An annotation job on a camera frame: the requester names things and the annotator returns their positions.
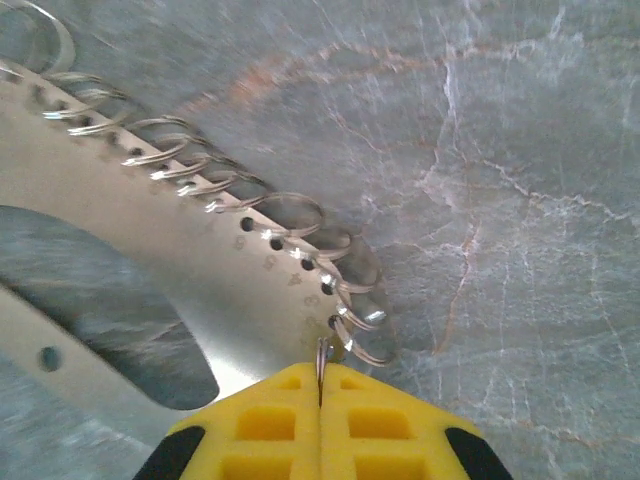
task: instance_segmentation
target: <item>stainless steel plate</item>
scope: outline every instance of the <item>stainless steel plate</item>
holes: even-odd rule
[[[52,393],[147,445],[193,410],[150,400],[82,342],[11,291],[0,287],[0,350]]]
[[[63,122],[43,118],[34,89],[41,101],[83,104],[26,69],[15,71],[0,80],[0,205],[86,230],[146,270],[202,349],[217,399],[313,358],[317,338],[333,334],[327,319],[338,296],[322,293],[316,271],[240,227],[245,216],[275,223],[251,209],[207,214],[143,170],[123,167],[133,148],[158,153],[125,130],[116,130],[117,147],[105,137],[69,137]],[[330,262],[322,267],[338,275]],[[7,328],[0,320],[0,335]]]

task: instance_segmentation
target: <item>round hole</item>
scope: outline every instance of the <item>round hole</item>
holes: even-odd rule
[[[320,290],[322,290],[322,293],[325,295],[333,295],[333,288],[331,288],[331,285],[327,285],[326,283],[323,283],[320,286]]]
[[[55,372],[62,366],[62,355],[55,347],[44,347],[38,353],[38,363],[45,372]]]
[[[44,88],[40,85],[33,85],[31,87],[31,95],[33,95],[33,99],[36,102],[44,104]]]
[[[327,325],[329,325],[329,328],[331,330],[335,330],[336,329],[336,322],[338,321],[338,317],[336,315],[331,315],[329,317],[329,320],[327,321]]]
[[[180,178],[176,181],[176,184],[181,187],[193,188],[196,186],[196,182],[193,180],[188,180],[186,178]]]
[[[274,238],[273,240],[271,240],[269,242],[269,245],[271,245],[271,248],[273,248],[274,250],[282,250],[284,245],[282,244],[282,240],[278,240],[277,238]]]
[[[244,230],[245,232],[252,231],[253,230],[253,218],[244,217],[242,220],[240,220],[240,228],[242,230]]]
[[[106,135],[107,143],[109,145],[118,145],[118,134],[116,132],[109,132]]]
[[[5,72],[5,79],[15,85],[22,83],[22,76],[14,72]]]
[[[67,102],[63,102],[62,100],[56,100],[53,104],[53,110],[57,110],[58,112],[67,110],[68,108],[69,104]]]
[[[301,260],[300,265],[302,265],[302,268],[305,269],[307,272],[310,272],[311,270],[316,268],[313,262],[308,258]]]
[[[78,121],[78,124],[81,127],[90,127],[91,125],[93,125],[93,118],[91,118],[88,115],[85,115],[84,117],[80,118],[80,120]]]

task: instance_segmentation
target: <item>gray marble surface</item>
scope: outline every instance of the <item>gray marble surface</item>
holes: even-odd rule
[[[475,421],[516,478],[638,478],[638,2],[40,4],[77,69],[364,225],[401,342],[376,377]],[[197,401],[192,344],[132,265],[24,212],[0,222],[3,283],[159,398]],[[1,360],[0,394],[0,478],[127,478],[150,452]]]

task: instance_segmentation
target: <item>hole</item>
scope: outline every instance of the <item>hole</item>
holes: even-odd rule
[[[31,95],[33,96],[33,99],[43,105],[44,104],[44,88],[41,87],[40,85],[33,85],[31,87]]]
[[[19,85],[22,83],[22,80],[24,80],[24,78],[21,75],[18,75],[17,73],[11,72],[8,70],[5,70],[2,76],[7,82],[13,83],[14,85]]]
[[[109,145],[118,145],[120,137],[116,132],[109,132],[106,135],[107,143]]]
[[[62,366],[62,354],[55,347],[44,347],[38,353],[38,363],[44,372],[55,372]]]
[[[302,265],[302,268],[304,270],[306,270],[307,272],[310,272],[311,270],[313,270],[315,267],[315,265],[313,264],[313,262],[307,258],[303,259],[300,261],[300,265]]]
[[[236,440],[293,440],[296,415],[288,408],[254,407],[238,418]]]
[[[362,390],[362,387],[350,378],[343,378],[340,380],[341,390]]]
[[[78,120],[78,124],[81,127],[90,127],[91,125],[93,125],[93,118],[91,118],[88,115],[85,115],[82,118],[80,118],[80,120]]]
[[[362,407],[349,410],[351,438],[412,438],[407,416],[391,408]]]
[[[277,238],[274,238],[273,240],[271,240],[269,242],[269,245],[271,245],[271,248],[273,248],[276,251],[282,250],[284,248],[284,245],[282,244],[282,240],[279,240]]]
[[[253,218],[244,217],[242,220],[240,220],[240,228],[242,230],[244,230],[245,232],[252,231],[253,230]]]
[[[222,461],[223,480],[289,480],[290,458],[234,455]]]
[[[165,407],[198,408],[218,395],[217,372],[212,374],[179,313],[137,262],[90,232],[48,215],[0,206],[0,219],[0,279],[15,285],[17,295]],[[91,293],[79,298],[79,285]],[[141,351],[140,342],[148,348]],[[66,350],[39,346],[58,347],[60,372],[68,368]],[[48,352],[36,348],[30,353],[39,371],[53,366]],[[167,368],[181,362],[189,368]]]
[[[357,456],[357,480],[429,480],[420,457]]]
[[[331,315],[329,317],[329,320],[327,320],[327,325],[329,325],[329,328],[331,330],[335,330],[336,329],[336,322],[338,321],[338,316],[337,315]]]
[[[291,377],[287,381],[282,382],[278,388],[282,390],[300,390],[301,383],[297,377]]]
[[[61,112],[62,110],[67,110],[69,108],[69,104],[63,100],[56,100],[53,102],[52,110]]]

